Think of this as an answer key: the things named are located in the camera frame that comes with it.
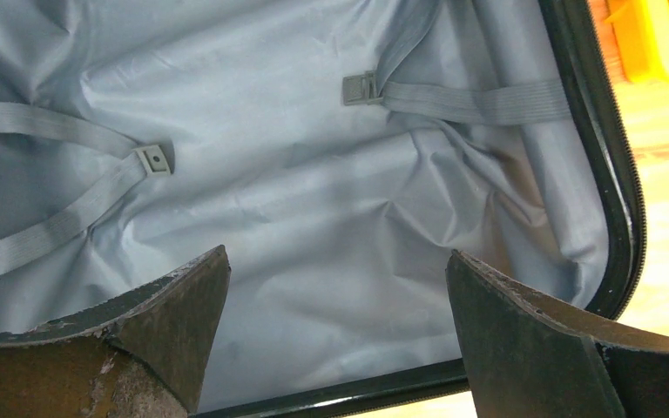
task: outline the orange object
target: orange object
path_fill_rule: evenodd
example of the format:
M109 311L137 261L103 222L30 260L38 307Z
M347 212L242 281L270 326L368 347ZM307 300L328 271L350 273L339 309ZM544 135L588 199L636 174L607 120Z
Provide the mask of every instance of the orange object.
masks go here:
M632 82L669 81L669 0L608 0L622 65Z

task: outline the wooden floor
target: wooden floor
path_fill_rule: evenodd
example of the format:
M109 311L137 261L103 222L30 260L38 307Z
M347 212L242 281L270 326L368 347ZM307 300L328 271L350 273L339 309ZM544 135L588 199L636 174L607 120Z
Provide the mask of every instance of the wooden floor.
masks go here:
M669 84L631 84L619 62L614 32L604 23L605 0L589 0L597 24L627 134L638 162L648 217L647 262L642 281L619 320L627 325L669 335ZM382 417L476 416L470 393L413 403L358 415Z

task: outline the strap buckle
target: strap buckle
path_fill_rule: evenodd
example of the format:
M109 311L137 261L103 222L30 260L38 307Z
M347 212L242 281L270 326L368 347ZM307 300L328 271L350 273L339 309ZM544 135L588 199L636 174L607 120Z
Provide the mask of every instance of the strap buckle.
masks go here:
M171 167L168 159L160 149L160 145L148 145L135 148L142 166L147 172L147 177L167 177L171 175Z
M346 106L377 105L383 101L375 88L375 72L366 71L359 76L342 80L342 102Z

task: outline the plastic buckle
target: plastic buckle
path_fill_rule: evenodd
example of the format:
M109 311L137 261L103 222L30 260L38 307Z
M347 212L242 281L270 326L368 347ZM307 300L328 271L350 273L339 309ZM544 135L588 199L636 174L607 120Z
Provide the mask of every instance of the plastic buckle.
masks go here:
M166 177L171 175L171 167L160 145L148 145L135 148L134 151L145 167L147 177Z
M346 106L377 105L383 101L375 88L375 73L367 71L360 76L345 77L342 80L342 102Z

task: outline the suitcase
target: suitcase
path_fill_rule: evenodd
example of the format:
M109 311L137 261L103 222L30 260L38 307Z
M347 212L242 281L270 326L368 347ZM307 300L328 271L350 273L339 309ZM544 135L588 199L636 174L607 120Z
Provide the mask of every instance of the suitcase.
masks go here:
M0 0L0 332L219 244L204 417L467 390L454 249L618 318L645 212L587 4Z

